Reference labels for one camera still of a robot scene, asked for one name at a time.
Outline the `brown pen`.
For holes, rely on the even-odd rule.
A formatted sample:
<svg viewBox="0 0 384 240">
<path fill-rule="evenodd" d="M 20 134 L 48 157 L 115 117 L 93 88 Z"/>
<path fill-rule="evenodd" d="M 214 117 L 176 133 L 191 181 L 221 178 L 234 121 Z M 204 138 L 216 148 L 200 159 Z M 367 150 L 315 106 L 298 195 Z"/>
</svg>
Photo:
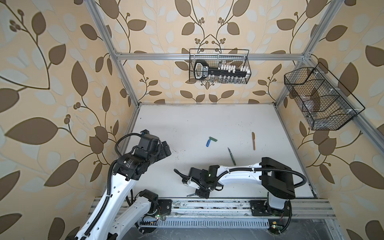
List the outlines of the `brown pen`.
<svg viewBox="0 0 384 240">
<path fill-rule="evenodd" d="M 256 150 L 256 135 L 252 132 L 253 150 Z"/>
</svg>

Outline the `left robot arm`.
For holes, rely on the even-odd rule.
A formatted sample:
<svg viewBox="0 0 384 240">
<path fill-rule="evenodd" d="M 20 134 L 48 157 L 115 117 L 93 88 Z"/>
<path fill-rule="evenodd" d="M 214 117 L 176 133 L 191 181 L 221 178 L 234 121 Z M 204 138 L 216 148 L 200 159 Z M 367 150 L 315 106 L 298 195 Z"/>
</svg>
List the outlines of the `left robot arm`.
<svg viewBox="0 0 384 240">
<path fill-rule="evenodd" d="M 154 163 L 172 153 L 167 142 L 151 135 L 148 130 L 135 134 L 139 143 L 128 153 L 119 150 L 118 157 L 110 165 L 106 190 L 84 226 L 69 240 L 120 240 L 145 215 L 160 212 L 158 195 L 143 190 L 134 198 L 133 187 Z"/>
</svg>

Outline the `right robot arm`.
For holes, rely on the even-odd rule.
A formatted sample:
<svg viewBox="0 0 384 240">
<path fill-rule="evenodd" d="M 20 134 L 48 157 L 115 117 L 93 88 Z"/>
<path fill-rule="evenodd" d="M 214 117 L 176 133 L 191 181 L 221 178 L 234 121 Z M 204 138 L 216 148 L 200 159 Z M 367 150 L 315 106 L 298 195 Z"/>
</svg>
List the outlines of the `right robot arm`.
<svg viewBox="0 0 384 240">
<path fill-rule="evenodd" d="M 296 198 L 295 190 L 307 183 L 305 175 L 269 157 L 249 166 L 213 165 L 208 170 L 190 168 L 187 175 L 177 169 L 174 172 L 185 186 L 196 189 L 195 196 L 203 199 L 208 199 L 214 191 L 222 191 L 226 185 L 247 183 L 263 186 L 268 191 L 267 200 L 260 207 L 251 205 L 254 210 L 280 218 L 284 217 L 285 210 L 289 211 L 283 226 L 273 223 L 269 227 L 273 235 L 282 235 L 288 229 L 293 216 L 291 200 Z"/>
</svg>

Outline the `green pen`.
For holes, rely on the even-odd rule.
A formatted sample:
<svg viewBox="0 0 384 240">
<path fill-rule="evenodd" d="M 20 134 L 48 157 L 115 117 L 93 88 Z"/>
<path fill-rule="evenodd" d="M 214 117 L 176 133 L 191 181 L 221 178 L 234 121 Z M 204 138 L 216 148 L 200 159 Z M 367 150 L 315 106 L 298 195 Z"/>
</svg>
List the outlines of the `green pen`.
<svg viewBox="0 0 384 240">
<path fill-rule="evenodd" d="M 230 150 L 230 148 L 228 148 L 228 151 L 229 151 L 229 154 L 230 154 L 230 157 L 231 157 L 233 165 L 236 166 L 237 163 L 235 161 L 234 155 L 233 155 L 232 151 Z"/>
</svg>

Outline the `black tool in basket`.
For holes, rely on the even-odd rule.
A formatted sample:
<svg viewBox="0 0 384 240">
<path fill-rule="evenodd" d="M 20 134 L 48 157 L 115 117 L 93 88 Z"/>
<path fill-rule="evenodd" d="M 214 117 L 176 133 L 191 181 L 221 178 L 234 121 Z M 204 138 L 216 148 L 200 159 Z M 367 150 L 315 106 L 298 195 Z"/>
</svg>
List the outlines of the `black tool in basket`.
<svg viewBox="0 0 384 240">
<path fill-rule="evenodd" d="M 192 67 L 192 75 L 194 79 L 199 81 L 221 81 L 221 80 L 240 80 L 247 81 L 252 71 L 248 66 L 225 65 L 225 64 L 209 64 L 205 60 L 197 60 Z"/>
</svg>

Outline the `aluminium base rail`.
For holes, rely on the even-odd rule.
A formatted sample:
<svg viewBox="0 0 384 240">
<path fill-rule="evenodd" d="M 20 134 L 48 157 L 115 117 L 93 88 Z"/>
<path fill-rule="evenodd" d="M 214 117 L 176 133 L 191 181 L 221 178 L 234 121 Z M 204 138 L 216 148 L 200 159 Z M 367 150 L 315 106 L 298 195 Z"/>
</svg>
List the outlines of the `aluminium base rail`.
<svg viewBox="0 0 384 240">
<path fill-rule="evenodd" d="M 336 215 L 330 203 L 319 199 L 296 199 L 283 213 L 267 210 L 266 199 L 160 199 L 152 217 L 142 217 L 143 228 L 245 228 L 267 229 L 273 222 L 327 220 Z"/>
</svg>

